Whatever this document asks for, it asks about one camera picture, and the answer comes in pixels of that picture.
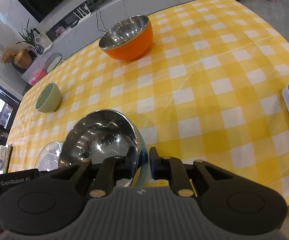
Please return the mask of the blue steel bowl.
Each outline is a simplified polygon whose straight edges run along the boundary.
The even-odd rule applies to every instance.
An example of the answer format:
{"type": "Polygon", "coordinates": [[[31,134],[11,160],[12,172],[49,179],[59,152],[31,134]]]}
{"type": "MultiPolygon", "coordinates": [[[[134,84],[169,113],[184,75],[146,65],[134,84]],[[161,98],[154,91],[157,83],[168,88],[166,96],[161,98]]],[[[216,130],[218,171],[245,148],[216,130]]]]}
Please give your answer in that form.
{"type": "Polygon", "coordinates": [[[149,176],[145,141],[136,126],[122,113],[102,109],[79,120],[66,136],[58,159],[58,167],[66,167],[83,159],[100,164],[108,157],[125,157],[130,147],[135,150],[133,179],[123,178],[117,186],[143,186],[149,176]]]}

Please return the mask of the clear glass floral plate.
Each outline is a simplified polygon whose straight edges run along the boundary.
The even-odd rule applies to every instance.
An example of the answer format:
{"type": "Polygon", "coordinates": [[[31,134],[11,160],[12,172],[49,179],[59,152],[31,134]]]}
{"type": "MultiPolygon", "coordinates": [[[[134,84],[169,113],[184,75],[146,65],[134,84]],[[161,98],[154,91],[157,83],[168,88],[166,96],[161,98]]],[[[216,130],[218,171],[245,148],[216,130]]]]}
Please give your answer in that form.
{"type": "Polygon", "coordinates": [[[53,171],[58,168],[59,156],[62,149],[62,143],[52,141],[46,144],[36,159],[34,168],[39,171],[53,171]]]}

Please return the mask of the blue glass vase plant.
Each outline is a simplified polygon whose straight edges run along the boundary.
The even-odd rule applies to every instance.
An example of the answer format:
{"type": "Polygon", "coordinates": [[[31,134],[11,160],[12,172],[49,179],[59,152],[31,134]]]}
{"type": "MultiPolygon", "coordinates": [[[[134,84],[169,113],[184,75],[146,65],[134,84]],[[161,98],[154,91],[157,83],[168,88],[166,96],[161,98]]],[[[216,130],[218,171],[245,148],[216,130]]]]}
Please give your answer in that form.
{"type": "Polygon", "coordinates": [[[21,33],[19,32],[19,35],[21,36],[22,40],[17,42],[17,44],[20,44],[20,43],[28,44],[29,46],[33,48],[34,52],[37,55],[42,55],[44,52],[44,48],[35,41],[33,29],[29,30],[29,22],[30,22],[30,19],[28,19],[25,28],[21,26],[21,33]]]}

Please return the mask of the brown round vase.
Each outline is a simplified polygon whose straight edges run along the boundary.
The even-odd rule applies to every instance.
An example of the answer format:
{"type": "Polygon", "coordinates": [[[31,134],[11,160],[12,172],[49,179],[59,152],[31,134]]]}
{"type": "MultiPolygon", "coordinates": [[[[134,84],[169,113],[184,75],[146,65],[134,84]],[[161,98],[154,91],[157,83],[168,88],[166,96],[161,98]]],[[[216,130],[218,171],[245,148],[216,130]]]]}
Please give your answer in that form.
{"type": "Polygon", "coordinates": [[[32,64],[32,57],[26,49],[20,49],[14,56],[14,64],[22,69],[28,69],[32,64]]]}

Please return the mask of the green ceramic bowl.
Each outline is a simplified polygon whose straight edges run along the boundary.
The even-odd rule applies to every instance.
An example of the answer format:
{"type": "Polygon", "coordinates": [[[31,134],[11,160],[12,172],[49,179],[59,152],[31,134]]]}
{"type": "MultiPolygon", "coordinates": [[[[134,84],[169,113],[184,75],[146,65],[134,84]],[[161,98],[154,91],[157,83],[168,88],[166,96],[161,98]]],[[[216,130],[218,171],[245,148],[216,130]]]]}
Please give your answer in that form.
{"type": "Polygon", "coordinates": [[[35,109],[40,113],[52,113],[61,104],[62,94],[59,87],[54,83],[49,83],[39,94],[35,109]]]}

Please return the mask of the yellow checkered tablecloth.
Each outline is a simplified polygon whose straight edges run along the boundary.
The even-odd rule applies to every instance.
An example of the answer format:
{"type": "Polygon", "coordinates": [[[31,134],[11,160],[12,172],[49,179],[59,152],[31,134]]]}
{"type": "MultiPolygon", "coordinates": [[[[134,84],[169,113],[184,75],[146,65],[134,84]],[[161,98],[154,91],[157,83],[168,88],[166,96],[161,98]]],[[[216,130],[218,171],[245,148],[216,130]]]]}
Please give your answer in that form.
{"type": "Polygon", "coordinates": [[[116,61],[97,42],[24,96],[8,137],[11,172],[34,167],[83,116],[125,114],[147,146],[189,163],[204,159],[268,186],[289,204],[289,43],[234,0],[198,0],[150,16],[153,45],[138,61],[116,61]],[[62,101],[35,109],[51,82],[62,101]]]}

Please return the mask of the orange steel bowl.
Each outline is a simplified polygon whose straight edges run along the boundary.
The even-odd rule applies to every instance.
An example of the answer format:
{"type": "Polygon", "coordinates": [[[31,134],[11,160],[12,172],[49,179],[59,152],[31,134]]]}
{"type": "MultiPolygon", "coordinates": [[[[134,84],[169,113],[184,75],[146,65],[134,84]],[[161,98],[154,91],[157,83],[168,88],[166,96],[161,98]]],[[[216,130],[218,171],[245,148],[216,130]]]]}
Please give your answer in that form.
{"type": "Polygon", "coordinates": [[[148,16],[136,15],[118,22],[99,40],[99,48],[109,57],[134,61],[151,48],[153,27],[148,16]]]}

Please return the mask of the white round stool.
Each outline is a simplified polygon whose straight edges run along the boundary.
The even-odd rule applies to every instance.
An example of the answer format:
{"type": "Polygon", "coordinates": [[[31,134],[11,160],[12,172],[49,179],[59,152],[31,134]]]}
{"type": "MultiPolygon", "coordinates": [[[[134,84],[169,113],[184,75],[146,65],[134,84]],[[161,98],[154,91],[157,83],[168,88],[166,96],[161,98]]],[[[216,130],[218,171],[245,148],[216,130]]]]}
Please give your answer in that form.
{"type": "Polygon", "coordinates": [[[45,72],[48,74],[55,69],[62,61],[61,53],[53,53],[47,60],[44,66],[45,72]]]}

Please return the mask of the pink plastic box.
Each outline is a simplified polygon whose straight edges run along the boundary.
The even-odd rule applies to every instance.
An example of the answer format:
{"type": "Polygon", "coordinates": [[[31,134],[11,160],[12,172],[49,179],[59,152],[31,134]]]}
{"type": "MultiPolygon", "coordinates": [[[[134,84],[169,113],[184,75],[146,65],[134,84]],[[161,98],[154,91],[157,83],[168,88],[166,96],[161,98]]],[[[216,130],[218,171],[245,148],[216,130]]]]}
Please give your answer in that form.
{"type": "Polygon", "coordinates": [[[46,72],[44,69],[38,69],[31,73],[31,77],[29,79],[29,84],[34,86],[37,82],[39,82],[44,76],[46,76],[46,72]]]}

